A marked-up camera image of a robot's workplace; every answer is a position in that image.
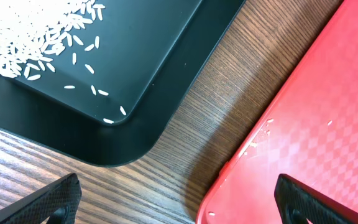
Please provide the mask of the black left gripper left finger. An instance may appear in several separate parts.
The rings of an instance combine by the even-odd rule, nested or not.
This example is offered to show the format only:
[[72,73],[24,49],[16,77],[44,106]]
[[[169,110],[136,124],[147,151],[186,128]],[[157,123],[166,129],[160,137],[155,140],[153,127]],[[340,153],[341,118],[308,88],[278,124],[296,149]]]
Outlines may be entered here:
[[0,210],[3,223],[74,223],[81,200],[80,181],[68,174]]

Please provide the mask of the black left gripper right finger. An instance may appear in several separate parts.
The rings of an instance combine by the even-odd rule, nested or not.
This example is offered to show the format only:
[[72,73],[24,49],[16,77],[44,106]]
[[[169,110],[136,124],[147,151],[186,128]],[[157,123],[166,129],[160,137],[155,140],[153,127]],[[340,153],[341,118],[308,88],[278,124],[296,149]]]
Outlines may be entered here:
[[308,185],[280,174],[274,191],[282,223],[358,223],[358,213]]

